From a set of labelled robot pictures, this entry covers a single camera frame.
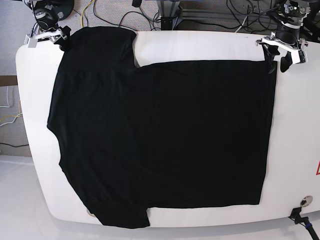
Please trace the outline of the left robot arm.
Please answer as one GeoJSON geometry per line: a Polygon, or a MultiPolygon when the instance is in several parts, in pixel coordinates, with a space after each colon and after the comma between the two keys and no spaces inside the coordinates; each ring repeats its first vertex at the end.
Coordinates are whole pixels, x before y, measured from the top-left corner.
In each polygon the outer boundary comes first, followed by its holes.
{"type": "Polygon", "coordinates": [[[276,70],[274,58],[280,55],[279,48],[286,51],[286,55],[280,59],[282,73],[291,65],[308,61],[306,52],[308,43],[304,38],[300,38],[300,28],[310,11],[309,0],[281,0],[273,8],[263,12],[277,23],[276,29],[272,30],[270,35],[255,42],[257,46],[262,46],[269,74],[276,70]]]}

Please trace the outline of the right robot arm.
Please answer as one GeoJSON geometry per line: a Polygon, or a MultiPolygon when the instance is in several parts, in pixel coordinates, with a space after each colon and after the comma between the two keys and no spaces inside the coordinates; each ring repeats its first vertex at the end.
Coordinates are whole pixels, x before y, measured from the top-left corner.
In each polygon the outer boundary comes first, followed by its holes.
{"type": "Polygon", "coordinates": [[[25,0],[24,4],[32,11],[35,24],[25,36],[24,44],[35,48],[39,41],[50,40],[67,52],[71,49],[71,29],[59,26],[73,11],[73,0],[25,0]]]}

